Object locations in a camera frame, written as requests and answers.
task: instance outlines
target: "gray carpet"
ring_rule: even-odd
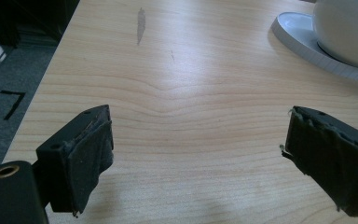
[[[23,39],[34,41],[29,36]],[[0,163],[55,49],[51,43],[39,45],[37,41],[22,42],[0,63]]]

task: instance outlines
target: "wooden table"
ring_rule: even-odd
[[[51,223],[358,223],[279,148],[293,105],[358,129],[358,82],[307,63],[270,30],[280,13],[312,9],[83,0],[5,161],[34,162],[75,115],[109,104],[115,162],[78,219],[48,210]]]

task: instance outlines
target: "white mug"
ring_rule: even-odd
[[[316,0],[312,22],[326,53],[358,67],[358,0]]]

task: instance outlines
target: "white saucer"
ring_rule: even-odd
[[[358,67],[342,63],[319,48],[311,15],[284,12],[272,23],[271,29],[287,48],[308,62],[333,74],[358,80]]]

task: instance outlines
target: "wood grain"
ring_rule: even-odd
[[[138,12],[147,23],[138,45]],[[80,2],[5,161],[109,104],[115,162],[85,213],[51,223],[358,223],[281,156],[293,105],[358,129],[358,82],[270,31],[293,0]]]

